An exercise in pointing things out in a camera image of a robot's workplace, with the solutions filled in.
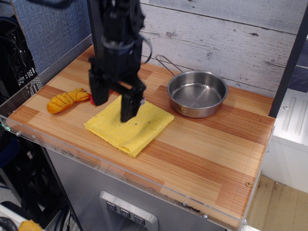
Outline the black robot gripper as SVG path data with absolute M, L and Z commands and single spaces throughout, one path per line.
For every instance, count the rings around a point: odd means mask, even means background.
M 103 60 L 90 58 L 89 83 L 93 102 L 96 106 L 105 104 L 109 89 L 122 94 L 122 122 L 135 117 L 145 102 L 146 86 L 138 77 L 143 42 L 142 36 L 121 42 L 102 38 Z

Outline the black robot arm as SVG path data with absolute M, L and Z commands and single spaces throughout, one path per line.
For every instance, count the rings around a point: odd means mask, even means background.
M 138 0 L 89 0 L 87 7 L 95 53 L 89 59 L 93 101 L 106 103 L 110 89 L 120 93 L 121 121 L 127 122 L 137 115 L 146 90 L 138 77 L 145 16 Z

